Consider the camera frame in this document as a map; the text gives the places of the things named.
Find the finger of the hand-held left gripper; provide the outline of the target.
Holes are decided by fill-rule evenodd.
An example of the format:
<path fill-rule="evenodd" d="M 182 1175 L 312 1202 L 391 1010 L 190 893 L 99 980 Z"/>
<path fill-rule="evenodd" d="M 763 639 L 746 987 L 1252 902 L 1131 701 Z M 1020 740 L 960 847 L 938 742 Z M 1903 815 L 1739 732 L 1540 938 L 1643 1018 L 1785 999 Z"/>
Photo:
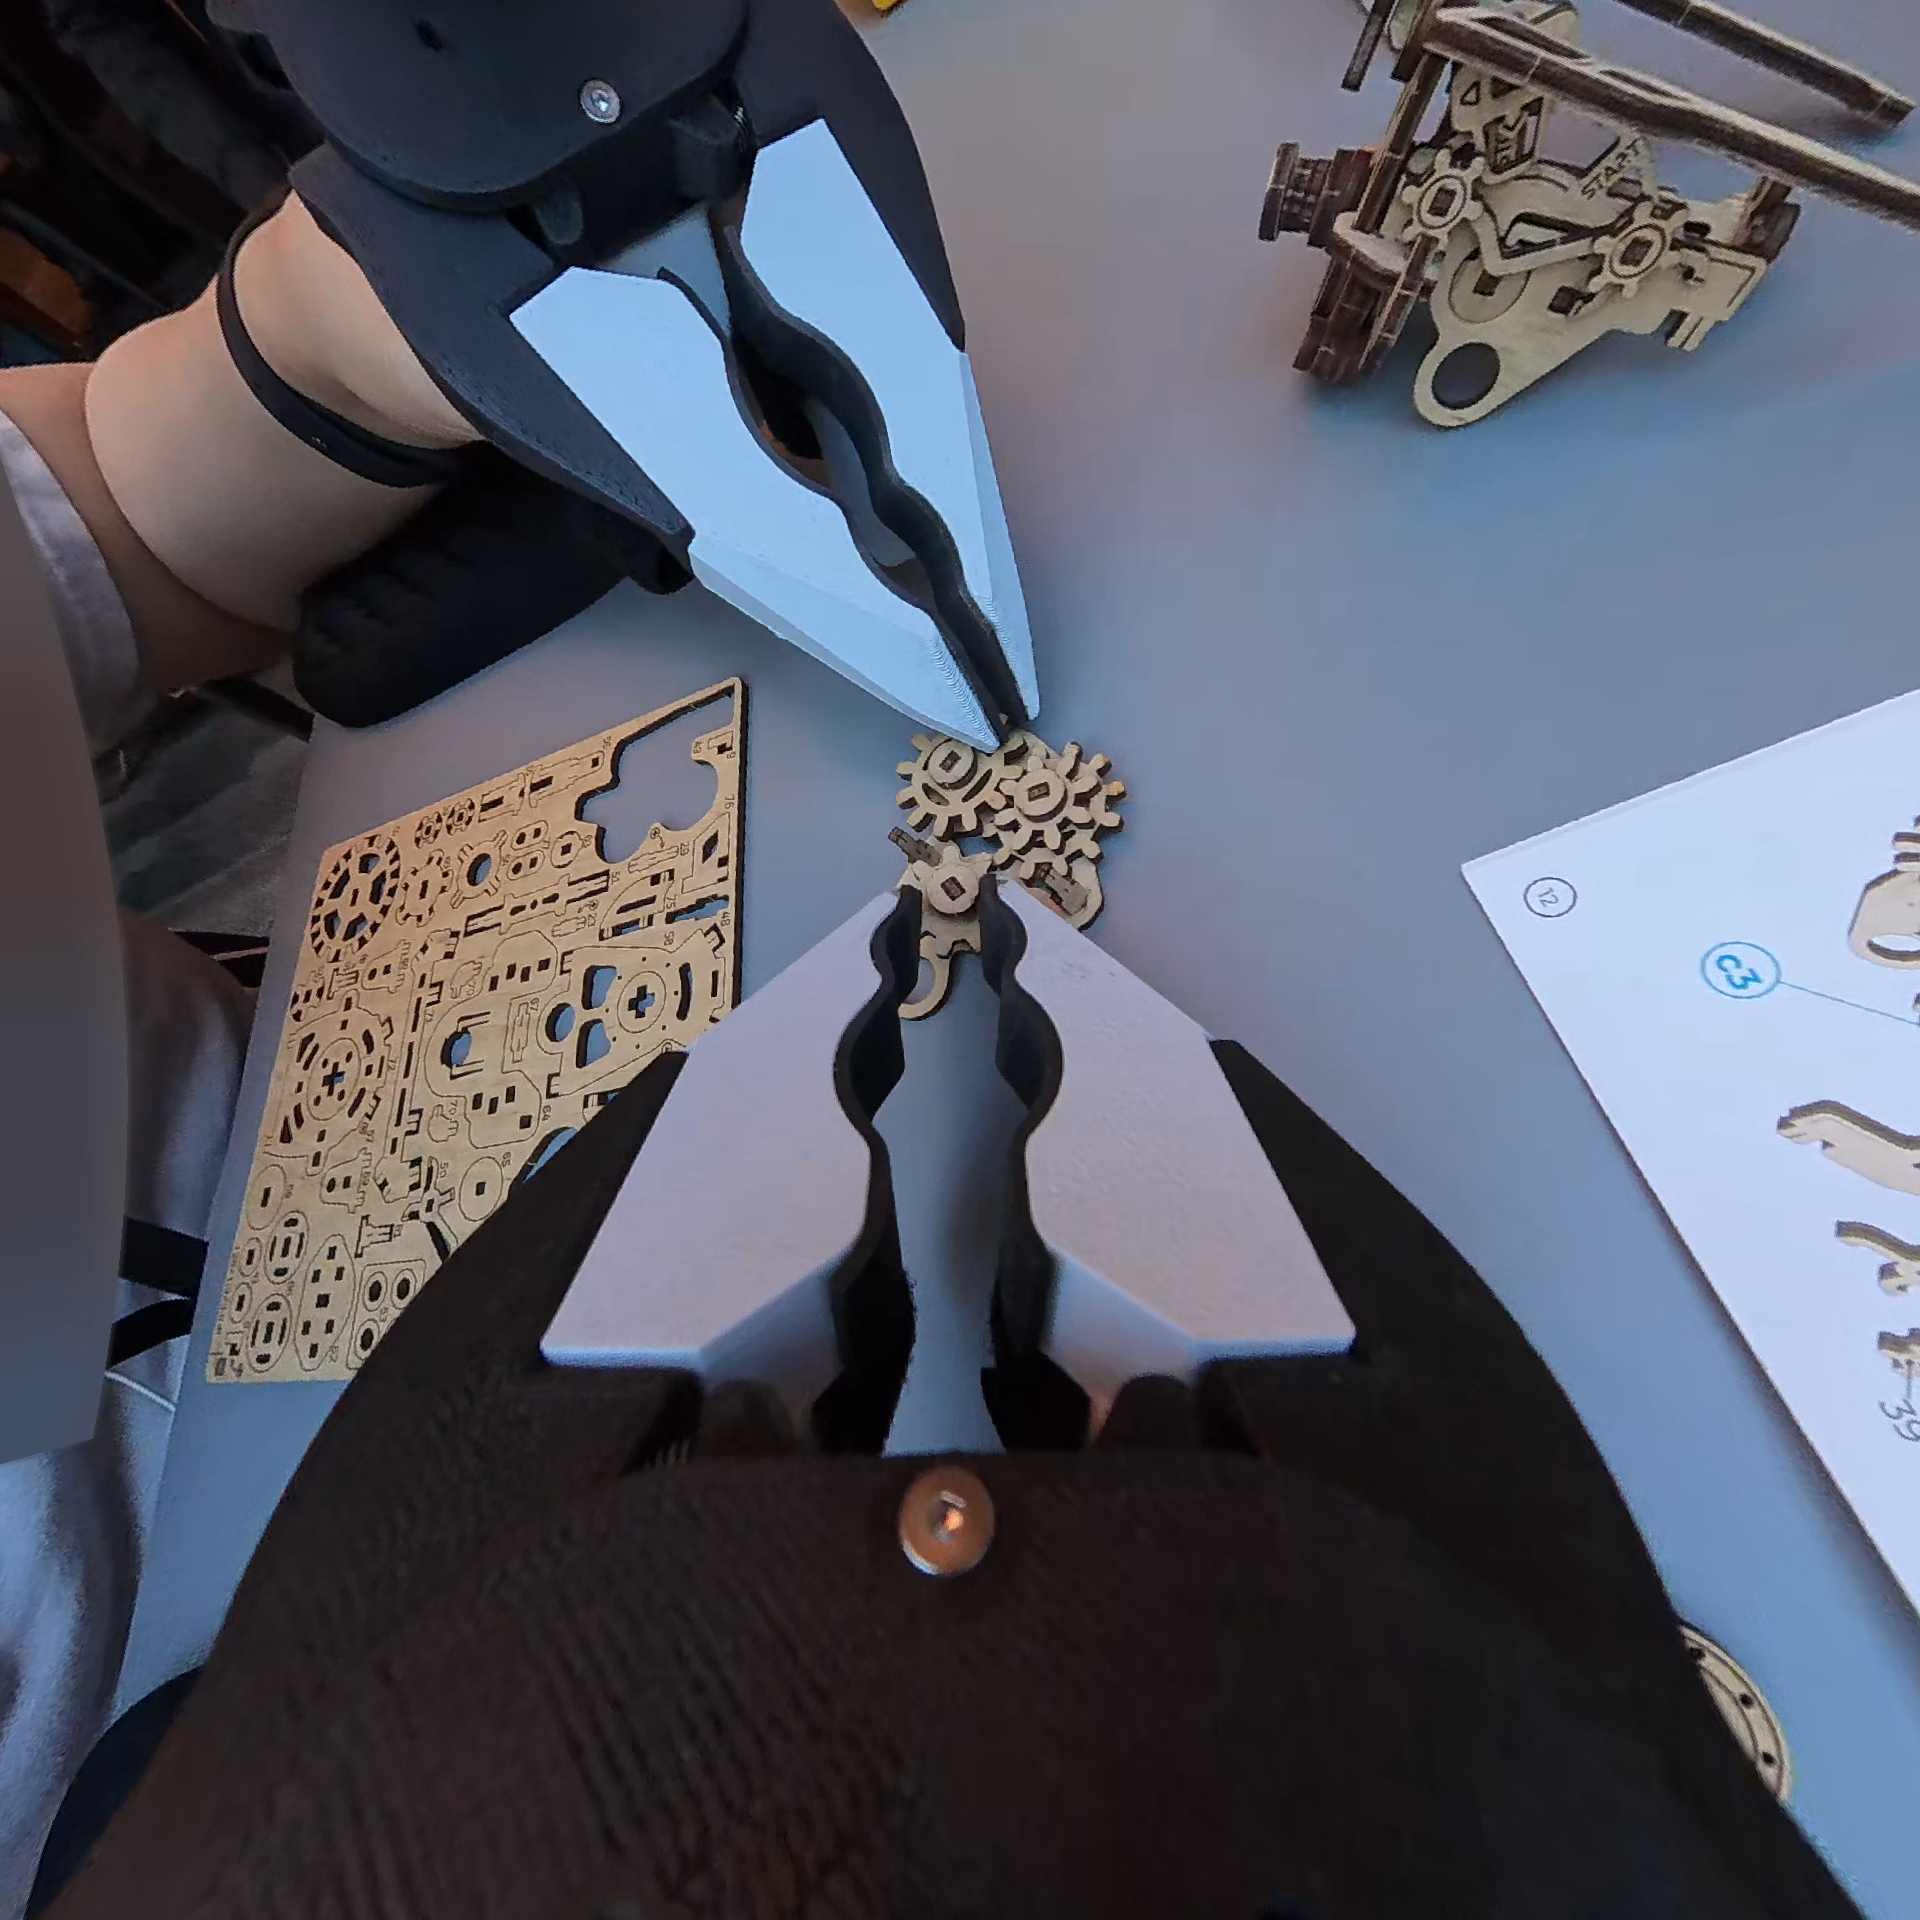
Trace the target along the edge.
<path fill-rule="evenodd" d="M 711 591 L 900 713 L 996 740 L 931 614 L 750 428 L 729 350 L 681 286 L 568 269 L 513 322 L 689 522 L 689 564 Z"/>
<path fill-rule="evenodd" d="M 826 121 L 760 150 L 715 247 L 735 337 L 799 391 L 882 603 L 931 618 L 962 717 L 1026 727 L 1034 638 L 971 363 Z"/>

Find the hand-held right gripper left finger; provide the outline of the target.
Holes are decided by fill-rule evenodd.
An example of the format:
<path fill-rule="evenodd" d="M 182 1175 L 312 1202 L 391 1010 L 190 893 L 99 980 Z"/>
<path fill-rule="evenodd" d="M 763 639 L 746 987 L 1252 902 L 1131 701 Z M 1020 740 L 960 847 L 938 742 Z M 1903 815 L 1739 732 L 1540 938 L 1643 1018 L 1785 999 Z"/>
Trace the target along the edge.
<path fill-rule="evenodd" d="M 548 1324 L 556 1365 L 768 1385 L 875 1453 L 915 1343 L 886 1140 L 922 893 L 886 893 L 698 1041 Z"/>

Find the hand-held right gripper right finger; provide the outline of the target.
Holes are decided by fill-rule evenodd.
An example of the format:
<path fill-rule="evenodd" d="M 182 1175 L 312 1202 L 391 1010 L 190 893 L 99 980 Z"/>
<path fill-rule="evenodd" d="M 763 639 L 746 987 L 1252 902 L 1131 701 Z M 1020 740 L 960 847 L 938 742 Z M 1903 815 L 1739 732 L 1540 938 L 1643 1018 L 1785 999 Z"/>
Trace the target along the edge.
<path fill-rule="evenodd" d="M 1009 1449 L 1076 1449 L 1140 1375 L 1344 1354 L 1338 1299 L 1207 1030 L 1023 887 L 982 905 L 1024 1121 L 983 1394 Z"/>

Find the wooden gear base plate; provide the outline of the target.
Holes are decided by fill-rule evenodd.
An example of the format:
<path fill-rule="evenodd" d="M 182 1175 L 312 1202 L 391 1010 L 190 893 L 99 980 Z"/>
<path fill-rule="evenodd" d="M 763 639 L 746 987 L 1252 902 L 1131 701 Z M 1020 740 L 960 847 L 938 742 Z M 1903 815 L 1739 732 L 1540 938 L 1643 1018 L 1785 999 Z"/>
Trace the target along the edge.
<path fill-rule="evenodd" d="M 1103 887 L 1097 877 L 1097 860 L 1076 858 L 1068 861 L 1068 870 L 1048 868 L 1034 879 L 1024 879 L 1018 870 L 992 868 L 999 879 L 1020 879 L 1032 893 L 1044 898 L 1057 914 L 1071 925 L 1087 927 L 1103 910 Z M 960 954 L 982 954 L 982 919 L 979 901 L 977 914 L 967 921 L 952 921 L 936 917 L 924 921 L 922 901 L 922 933 L 920 933 L 920 987 L 900 1006 L 903 1019 L 924 1019 L 947 1003 L 954 983 L 954 959 Z"/>

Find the small wooden gear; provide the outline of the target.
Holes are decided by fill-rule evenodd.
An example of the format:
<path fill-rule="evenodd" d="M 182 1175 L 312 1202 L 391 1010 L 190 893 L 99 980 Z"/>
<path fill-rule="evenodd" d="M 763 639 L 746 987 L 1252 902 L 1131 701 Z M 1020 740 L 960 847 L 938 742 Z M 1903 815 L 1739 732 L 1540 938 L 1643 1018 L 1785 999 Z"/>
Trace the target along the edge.
<path fill-rule="evenodd" d="M 895 829 L 892 839 L 905 854 L 903 884 L 920 890 L 924 898 L 927 924 L 936 917 L 970 921 L 977 914 L 982 882 L 995 868 L 992 852 L 967 852 L 952 841 L 932 841 L 905 829 Z"/>

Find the grey desk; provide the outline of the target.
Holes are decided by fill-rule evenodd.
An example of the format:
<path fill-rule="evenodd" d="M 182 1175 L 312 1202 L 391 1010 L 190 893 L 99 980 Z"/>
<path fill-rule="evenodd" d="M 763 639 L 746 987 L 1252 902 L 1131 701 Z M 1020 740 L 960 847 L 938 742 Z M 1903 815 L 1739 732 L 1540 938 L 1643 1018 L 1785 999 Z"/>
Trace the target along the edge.
<path fill-rule="evenodd" d="M 1319 257 L 1257 243 L 1282 140 L 1372 137 L 1356 5 L 905 5 L 870 26 L 967 308 L 1041 732 L 1119 761 L 1092 927 L 1247 1045 L 1500 1292 L 1676 1610 L 1761 1681 L 1794 1809 L 1916 1916 L 1916 1618 L 1643 1188 L 1464 865 L 1916 685 L 1916 239 L 1810 206 L 1695 355 L 1617 342 L 1433 431 L 1408 359 L 1289 362 Z M 319 727 L 211 1289 L 336 841 L 738 674 L 743 990 L 900 873 L 910 725 L 699 590 L 622 588 L 443 701 Z M 992 1225 L 1020 1106 L 977 964 L 880 1114 L 920 1349 L 895 1449 L 996 1449 Z"/>

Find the person's left hand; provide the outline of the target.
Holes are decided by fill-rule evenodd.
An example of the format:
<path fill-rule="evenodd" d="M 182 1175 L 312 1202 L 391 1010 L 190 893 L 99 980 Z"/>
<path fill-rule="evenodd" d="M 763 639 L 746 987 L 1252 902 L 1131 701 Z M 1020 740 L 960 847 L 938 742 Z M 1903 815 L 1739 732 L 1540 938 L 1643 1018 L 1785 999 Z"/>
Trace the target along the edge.
<path fill-rule="evenodd" d="M 410 447 L 475 442 L 297 196 L 240 247 L 234 293 L 252 346 L 300 395 Z M 160 567 L 158 585 L 136 585 L 130 563 L 112 563 L 158 689 L 273 662 L 300 591 L 426 502 L 423 487 L 355 476 L 271 418 L 225 342 L 216 287 L 114 342 L 82 413 L 120 518 Z"/>

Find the laser-cut wooden parts sheet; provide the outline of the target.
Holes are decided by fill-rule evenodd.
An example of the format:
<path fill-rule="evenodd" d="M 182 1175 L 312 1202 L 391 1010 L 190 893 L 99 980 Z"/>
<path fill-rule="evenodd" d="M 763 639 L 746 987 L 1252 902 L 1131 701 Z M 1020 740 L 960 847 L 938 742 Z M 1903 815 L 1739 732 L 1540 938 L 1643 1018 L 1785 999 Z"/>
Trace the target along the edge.
<path fill-rule="evenodd" d="M 747 689 L 330 847 L 207 1381 L 346 1381 L 439 1266 L 738 1002 Z"/>

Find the assembly instruction booklet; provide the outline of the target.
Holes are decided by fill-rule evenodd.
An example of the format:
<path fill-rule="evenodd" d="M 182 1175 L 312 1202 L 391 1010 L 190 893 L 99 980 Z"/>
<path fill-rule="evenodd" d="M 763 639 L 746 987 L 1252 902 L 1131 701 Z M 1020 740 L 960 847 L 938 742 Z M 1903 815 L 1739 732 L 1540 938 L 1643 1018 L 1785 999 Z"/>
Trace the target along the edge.
<path fill-rule="evenodd" d="M 1464 870 L 1911 1597 L 1916 812 L 1910 693 Z"/>

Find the person's light grey clothing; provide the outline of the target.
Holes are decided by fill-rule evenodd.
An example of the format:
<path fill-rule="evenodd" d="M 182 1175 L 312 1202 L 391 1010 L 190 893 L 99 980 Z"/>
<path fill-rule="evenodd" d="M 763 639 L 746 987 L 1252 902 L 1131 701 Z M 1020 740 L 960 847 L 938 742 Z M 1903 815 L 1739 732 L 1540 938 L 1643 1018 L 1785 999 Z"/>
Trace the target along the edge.
<path fill-rule="evenodd" d="M 118 1311 L 128 1350 L 104 1373 L 96 1433 L 2 1469 L 2 1867 L 23 1911 L 65 1789 L 106 1731 L 170 1449 L 194 1299 L 234 1127 L 252 995 L 182 934 L 123 910 L 128 1225 Z"/>

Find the wooden model vehicle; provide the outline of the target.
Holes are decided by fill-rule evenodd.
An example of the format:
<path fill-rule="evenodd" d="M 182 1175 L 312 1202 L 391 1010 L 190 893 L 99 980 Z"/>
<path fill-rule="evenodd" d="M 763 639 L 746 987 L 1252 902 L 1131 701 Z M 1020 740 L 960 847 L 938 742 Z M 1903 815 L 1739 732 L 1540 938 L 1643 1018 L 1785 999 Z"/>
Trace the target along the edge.
<path fill-rule="evenodd" d="M 1487 418 L 1612 332 L 1698 348 L 1785 249 L 1794 187 L 1919 227 L 1914 181 L 1599 60 L 1572 5 L 1377 2 L 1344 89 L 1383 47 L 1401 91 L 1379 141 L 1281 146 L 1259 238 L 1329 258 L 1295 365 L 1331 387 L 1428 308 L 1432 425 Z"/>

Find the wooden plate with round holes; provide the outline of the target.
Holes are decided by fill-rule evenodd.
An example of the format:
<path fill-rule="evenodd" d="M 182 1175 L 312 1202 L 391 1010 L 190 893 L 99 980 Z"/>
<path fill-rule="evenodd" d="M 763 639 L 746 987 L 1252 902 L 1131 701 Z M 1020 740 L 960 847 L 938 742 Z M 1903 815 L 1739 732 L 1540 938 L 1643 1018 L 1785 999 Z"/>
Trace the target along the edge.
<path fill-rule="evenodd" d="M 1735 1742 L 1754 1762 L 1767 1789 L 1782 1803 L 1788 1803 L 1792 1798 L 1792 1750 L 1785 1729 L 1759 1681 L 1700 1628 L 1682 1621 L 1681 1629 L 1688 1654 Z"/>

